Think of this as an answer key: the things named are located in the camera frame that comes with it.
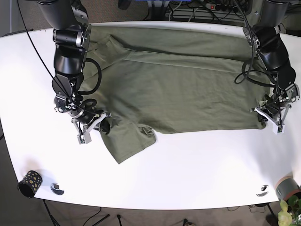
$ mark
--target white table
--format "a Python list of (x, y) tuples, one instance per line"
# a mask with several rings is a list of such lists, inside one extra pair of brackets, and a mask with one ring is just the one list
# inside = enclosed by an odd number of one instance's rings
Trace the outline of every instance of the white table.
[[(188, 29), (243, 37), (242, 28), (179, 22), (105, 23)], [(52, 29), (30, 33), (54, 75)], [(282, 35), (301, 85), (301, 39)], [(68, 114), (54, 111), (51, 78), (25, 33), (0, 38), (0, 116), (11, 161), (21, 180), (28, 170), (43, 177), (36, 197), (129, 209), (204, 209), (276, 201), (281, 177), (301, 182), (301, 100), (285, 120), (285, 134), (264, 130), (203, 131), (163, 135), (118, 165), (97, 131), (79, 145)], [(65, 190), (58, 196), (50, 184)], [(263, 185), (270, 192), (257, 197)]]

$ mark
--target shirt sleeve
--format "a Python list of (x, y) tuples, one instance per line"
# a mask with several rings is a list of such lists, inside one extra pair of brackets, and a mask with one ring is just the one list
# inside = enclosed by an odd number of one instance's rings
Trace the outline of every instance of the shirt sleeve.
[(101, 136), (118, 164), (156, 142), (149, 127), (137, 125), (124, 118), (109, 118), (108, 121), (111, 130), (108, 135), (101, 132)]

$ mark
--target green t-shirt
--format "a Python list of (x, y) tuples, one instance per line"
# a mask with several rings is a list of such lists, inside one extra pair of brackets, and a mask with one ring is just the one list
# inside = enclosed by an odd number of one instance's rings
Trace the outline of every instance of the green t-shirt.
[[(112, 113), (101, 134), (118, 163), (155, 143), (153, 130), (181, 133), (216, 129), (262, 129), (250, 113), (269, 88), (235, 84), (247, 41), (204, 32), (93, 26), (87, 57), (102, 69), (97, 92), (85, 98)], [(86, 63), (81, 90), (91, 90), (97, 69)], [(269, 83), (264, 75), (255, 79)]]

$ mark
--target electrical cable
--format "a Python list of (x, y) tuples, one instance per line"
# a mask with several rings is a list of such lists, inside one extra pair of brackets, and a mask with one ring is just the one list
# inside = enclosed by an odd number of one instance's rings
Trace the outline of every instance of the electrical cable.
[(190, 22), (190, 20), (192, 19), (192, 17), (195, 15), (195, 13), (197, 12), (198, 8), (193, 10), (193, 14), (189, 17), (188, 22)]
[(23, 25), (24, 25), (25, 30), (26, 30), (26, 34), (27, 34), (27, 36), (28, 36), (30, 42), (32, 43), (32, 46), (33, 46), (34, 50), (36, 51), (38, 57), (40, 58), (41, 62), (43, 63), (44, 67), (46, 68), (46, 70), (47, 70), (47, 72), (49, 73), (49, 75), (51, 76), (51, 78), (56, 82), (56, 84), (57, 84), (58, 87), (63, 91), (63, 93), (64, 93), (67, 97), (69, 97), (69, 96), (67, 95), (67, 91), (66, 91), (66, 89), (64, 88), (64, 86), (62, 85), (61, 81), (60, 81), (59, 79), (57, 79), (57, 80), (60, 82), (60, 84), (61, 84), (61, 86), (63, 87), (63, 89), (62, 89), (62, 87), (57, 83), (57, 81), (54, 79), (54, 77), (52, 76), (51, 72), (48, 70), (46, 64), (44, 63), (43, 59), (41, 58), (39, 52), (37, 51), (35, 45), (33, 44), (32, 39), (31, 39), (31, 37), (30, 37), (30, 35), (29, 35), (29, 33), (28, 33), (27, 27), (26, 27), (26, 25), (25, 25), (25, 21), (24, 21), (24, 19), (23, 19), (23, 15), (22, 15), (22, 13), (21, 13), (20, 5), (19, 5), (19, 0), (17, 0), (17, 4), (18, 4), (18, 8), (19, 8), (19, 12), (20, 12), (20, 15), (21, 15), (21, 19), (22, 19)]
[(234, 211), (236, 211), (236, 210), (238, 210), (238, 208), (239, 208), (240, 206), (238, 206), (236, 209), (234, 209), (234, 210), (229, 210), (229, 207), (227, 207), (227, 210), (229, 211), (229, 212), (234, 212)]
[[(265, 74), (265, 75), (269, 75), (269, 74), (267, 74), (267, 73), (265, 73), (265, 72), (258, 71), (258, 70), (250, 70), (250, 72), (260, 72), (260, 73), (263, 73), (263, 74)], [(237, 82), (237, 79), (238, 79), (241, 75), (243, 75), (244, 73), (245, 73), (245, 72), (242, 72), (242, 73), (240, 73), (238, 76), (236, 76), (236, 78), (234, 79), (234, 83), (235, 83), (235, 84), (240, 84), (240, 83), (241, 83), (241, 82), (238, 83), (238, 82)], [(253, 84), (259, 85), (259, 86), (270, 87), (270, 88), (276, 88), (276, 85), (274, 85), (274, 84), (263, 83), (263, 82), (260, 82), (260, 81), (256, 81), (256, 80), (254, 80), (254, 79), (251, 79), (251, 78), (249, 78), (249, 77), (247, 77), (246, 79), (247, 79), (247, 81), (249, 81), (249, 82), (251, 82), (251, 83), (253, 83)]]
[(240, 5), (237, 3), (236, 0), (233, 0), (233, 2), (234, 2), (234, 4), (236, 5), (236, 7), (238, 8), (239, 12), (241, 13), (241, 15), (242, 15), (243, 18), (244, 18), (244, 21), (245, 21), (245, 23), (246, 23), (246, 27), (247, 27), (248, 31), (250, 32), (250, 38), (251, 38), (251, 44), (252, 44), (252, 56), (251, 56), (251, 62), (250, 62), (249, 69), (248, 69), (247, 72), (246, 72), (246, 71), (243, 72), (243, 76), (244, 76), (244, 77), (243, 77), (243, 79), (242, 79), (240, 82), (237, 82), (237, 78), (240, 77), (240, 76), (236, 77), (236, 79), (234, 80), (234, 83), (235, 83), (235, 84), (240, 84), (240, 83), (242, 83), (245, 79), (248, 78), (249, 73), (250, 73), (250, 71), (251, 71), (251, 68), (252, 68), (252, 66), (253, 66), (254, 55), (255, 55), (255, 44), (254, 44), (254, 39), (253, 39), (253, 33), (252, 33), (252, 30), (251, 30), (251, 26), (250, 26), (250, 24), (249, 24), (249, 22), (248, 22), (248, 20), (247, 20), (247, 18), (246, 18), (246, 16), (245, 16), (243, 10), (241, 9)]
[(100, 86), (100, 83), (102, 82), (102, 70), (101, 70), (99, 64), (91, 58), (86, 58), (86, 62), (93, 63), (97, 67), (98, 80), (97, 80), (97, 83), (96, 83), (95, 87), (92, 90), (90, 90), (90, 91), (78, 91), (79, 95), (91, 95), (91, 94), (95, 93), (98, 90), (98, 88)]
[(241, 17), (240, 15), (238, 15), (235, 11), (233, 11), (235, 13), (235, 15), (237, 15), (239, 18), (244, 19), (243, 17)]
[(227, 13), (226, 16), (222, 17), (220, 20), (225, 19), (231, 12), (232, 12), (232, 9), (229, 11), (229, 13)]
[(169, 20), (169, 21), (171, 21), (171, 18), (170, 18), (171, 15), (174, 14), (174, 12), (181, 6), (181, 4), (182, 4), (182, 1), (180, 1), (179, 5), (178, 5), (176, 8), (174, 8), (173, 11), (171, 11), (171, 12), (169, 13), (169, 16), (168, 16), (168, 20)]
[(249, 206), (248, 206), (251, 213), (265, 213), (265, 206), (263, 207), (264, 212), (260, 212), (260, 211), (252, 211), (251, 208), (255, 208), (254, 206), (255, 206), (255, 205), (249, 205)]
[[(189, 6), (189, 5), (187, 5), (187, 6), (188, 6), (188, 8), (191, 8), (191, 9), (200, 8), (200, 7), (203, 8), (203, 6), (198, 6), (198, 7), (192, 7), (192, 6)], [(208, 22), (209, 24), (212, 23), (212, 21), (214, 21), (214, 15), (213, 14), (211, 14), (211, 15), (212, 15), (212, 19), (211, 19), (211, 21)]]
[(21, 15), (21, 19), (22, 19), (22, 22), (23, 22), (23, 25), (24, 25), (26, 34), (27, 34), (27, 36), (28, 36), (28, 38), (29, 38), (29, 40), (30, 40), (30, 42), (31, 42), (31, 44), (32, 44), (32, 47), (33, 47), (34, 50), (36, 51), (38, 57), (40, 58), (41, 62), (43, 63), (43, 65), (44, 65), (45, 69), (47, 70), (48, 74), (50, 75), (50, 77), (55, 81), (55, 83), (58, 85), (58, 87), (62, 90), (62, 92), (63, 92), (63, 93), (65, 94), (65, 96), (70, 100), (70, 102), (74, 104), (74, 106), (76, 106), (76, 107), (78, 107), (79, 109), (84, 110), (84, 111), (86, 111), (86, 112), (88, 112), (88, 113), (96, 114), (95, 112), (87, 111), (87, 110), (85, 110), (85, 109), (79, 107), (77, 104), (75, 104), (75, 103), (73, 102), (73, 100), (67, 95), (67, 91), (66, 91), (66, 89), (64, 88), (64, 86), (62, 85), (61, 81), (57, 78), (57, 80), (58, 80), (59, 83), (60, 83), (60, 84), (58, 84), (58, 82), (56, 81), (56, 79), (53, 77), (53, 75), (51, 74), (51, 72), (48, 70), (47, 66), (45, 65), (43, 59), (41, 58), (39, 52), (37, 51), (35, 45), (34, 45), (33, 42), (32, 42), (32, 39), (31, 39), (31, 37), (30, 37), (30, 35), (29, 35), (29, 33), (28, 33), (28, 29), (27, 29), (27, 27), (26, 27), (26, 25), (25, 25), (25, 21), (24, 21), (24, 19), (23, 19), (23, 15), (22, 15), (22, 12), (21, 12), (21, 9), (20, 9), (20, 5), (19, 5), (19, 0), (17, 0), (17, 4), (18, 4), (19, 12), (20, 12), (20, 15)]
[(83, 226), (85, 226), (85, 224), (93, 217), (95, 217), (97, 214), (100, 213), (100, 211), (102, 211), (102, 208), (100, 207), (99, 211), (97, 213), (95, 213), (93, 216), (89, 217), (88, 220), (85, 221), (85, 223), (83, 224)]
[(54, 226), (60, 226), (60, 224), (56, 221), (56, 219), (51, 215), (50, 210), (49, 210), (49, 208), (48, 208), (48, 206), (47, 206), (47, 204), (46, 204), (45, 199), (43, 199), (43, 203), (44, 203), (45, 208), (46, 208), (46, 210), (47, 210), (47, 213), (48, 213), (48, 215), (49, 215), (49, 217), (50, 217), (50, 219), (51, 219), (51, 221), (52, 221), (52, 224), (53, 224)]

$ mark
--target black cup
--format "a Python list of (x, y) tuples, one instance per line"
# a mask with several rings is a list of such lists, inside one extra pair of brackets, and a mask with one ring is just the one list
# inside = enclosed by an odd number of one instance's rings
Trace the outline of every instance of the black cup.
[(32, 198), (41, 186), (43, 179), (36, 171), (29, 171), (18, 184), (19, 191), (27, 198)]

